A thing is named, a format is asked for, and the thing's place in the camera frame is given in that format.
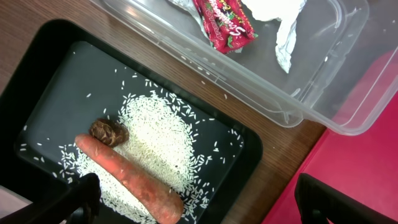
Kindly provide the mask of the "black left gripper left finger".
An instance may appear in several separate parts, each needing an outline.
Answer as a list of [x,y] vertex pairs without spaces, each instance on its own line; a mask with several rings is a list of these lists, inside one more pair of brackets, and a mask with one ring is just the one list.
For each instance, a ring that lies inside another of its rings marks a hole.
[[93,223],[100,211],[100,180],[84,175],[65,190],[50,194],[3,218],[1,224]]

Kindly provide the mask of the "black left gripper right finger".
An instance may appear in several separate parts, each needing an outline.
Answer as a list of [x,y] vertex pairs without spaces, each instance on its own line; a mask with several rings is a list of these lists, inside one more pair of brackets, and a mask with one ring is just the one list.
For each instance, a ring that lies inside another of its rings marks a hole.
[[298,176],[295,201],[303,224],[397,224],[397,221],[305,173]]

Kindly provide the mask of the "orange carrot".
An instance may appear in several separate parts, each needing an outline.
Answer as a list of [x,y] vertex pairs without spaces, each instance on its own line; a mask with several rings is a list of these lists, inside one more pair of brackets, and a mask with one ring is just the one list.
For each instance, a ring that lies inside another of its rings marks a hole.
[[77,135],[75,143],[128,189],[157,222],[177,223],[181,219],[183,201],[169,186],[89,134]]

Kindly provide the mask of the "white rice pile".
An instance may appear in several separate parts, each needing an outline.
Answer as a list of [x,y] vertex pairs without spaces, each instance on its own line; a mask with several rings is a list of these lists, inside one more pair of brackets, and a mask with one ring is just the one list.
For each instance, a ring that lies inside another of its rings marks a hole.
[[124,221],[153,223],[146,208],[74,139],[98,119],[122,124],[116,151],[171,187],[184,202],[182,223],[198,223],[245,140],[241,131],[130,70],[57,72],[16,141],[29,161],[66,182],[95,173],[101,201]]

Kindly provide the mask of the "white tissue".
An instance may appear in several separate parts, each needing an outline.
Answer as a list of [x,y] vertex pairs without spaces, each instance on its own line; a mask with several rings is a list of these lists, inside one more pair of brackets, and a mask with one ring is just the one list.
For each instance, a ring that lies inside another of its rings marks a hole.
[[[189,12],[194,20],[197,21],[203,35],[207,38],[193,0],[170,0],[170,2]],[[243,7],[247,7],[251,11],[252,17],[256,21],[269,22],[277,20],[280,22],[277,31],[275,55],[280,67],[288,73],[291,68],[292,52],[297,39],[297,17],[305,6],[306,1],[242,0],[241,3]]]

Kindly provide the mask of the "red snack wrapper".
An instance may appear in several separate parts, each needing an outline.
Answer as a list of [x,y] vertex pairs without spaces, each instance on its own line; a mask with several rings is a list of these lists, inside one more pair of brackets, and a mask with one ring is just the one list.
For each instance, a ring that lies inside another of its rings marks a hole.
[[255,33],[240,0],[193,0],[210,45],[227,54],[254,41]]

